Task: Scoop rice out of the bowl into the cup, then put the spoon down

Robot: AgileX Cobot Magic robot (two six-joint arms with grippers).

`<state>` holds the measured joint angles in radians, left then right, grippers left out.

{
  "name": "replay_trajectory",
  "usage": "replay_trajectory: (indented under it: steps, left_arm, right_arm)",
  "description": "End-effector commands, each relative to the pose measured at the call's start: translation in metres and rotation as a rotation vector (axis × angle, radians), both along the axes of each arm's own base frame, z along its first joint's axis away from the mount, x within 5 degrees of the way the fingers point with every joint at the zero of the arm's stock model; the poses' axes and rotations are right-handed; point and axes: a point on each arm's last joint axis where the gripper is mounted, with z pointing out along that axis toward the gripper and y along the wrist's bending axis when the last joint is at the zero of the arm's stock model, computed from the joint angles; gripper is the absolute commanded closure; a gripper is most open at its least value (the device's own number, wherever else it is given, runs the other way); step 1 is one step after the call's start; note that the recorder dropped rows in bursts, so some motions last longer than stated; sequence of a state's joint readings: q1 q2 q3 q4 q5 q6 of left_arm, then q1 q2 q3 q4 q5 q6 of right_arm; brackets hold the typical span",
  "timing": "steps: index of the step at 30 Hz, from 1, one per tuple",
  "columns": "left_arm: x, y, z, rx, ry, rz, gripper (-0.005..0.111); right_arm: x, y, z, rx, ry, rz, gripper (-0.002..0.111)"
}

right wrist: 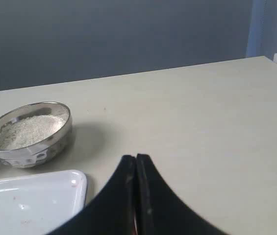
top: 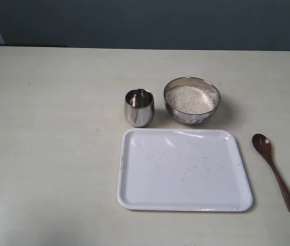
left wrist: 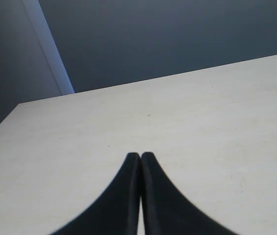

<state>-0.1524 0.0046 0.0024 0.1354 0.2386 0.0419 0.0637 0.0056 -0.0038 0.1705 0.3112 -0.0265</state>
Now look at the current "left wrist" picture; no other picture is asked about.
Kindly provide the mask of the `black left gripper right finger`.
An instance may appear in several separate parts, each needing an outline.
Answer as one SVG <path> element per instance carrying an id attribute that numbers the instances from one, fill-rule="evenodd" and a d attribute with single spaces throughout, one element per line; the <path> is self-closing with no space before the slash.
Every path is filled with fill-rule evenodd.
<path id="1" fill-rule="evenodd" d="M 235 234 L 193 205 L 168 178 L 152 152 L 142 154 L 141 169 L 145 234 Z"/>

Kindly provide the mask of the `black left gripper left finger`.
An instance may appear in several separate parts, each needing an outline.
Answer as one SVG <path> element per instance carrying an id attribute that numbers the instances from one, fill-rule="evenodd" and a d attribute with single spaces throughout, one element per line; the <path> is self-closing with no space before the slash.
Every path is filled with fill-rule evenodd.
<path id="1" fill-rule="evenodd" d="M 128 153 L 104 192 L 54 235 L 136 235 L 140 208 L 140 156 Z"/>

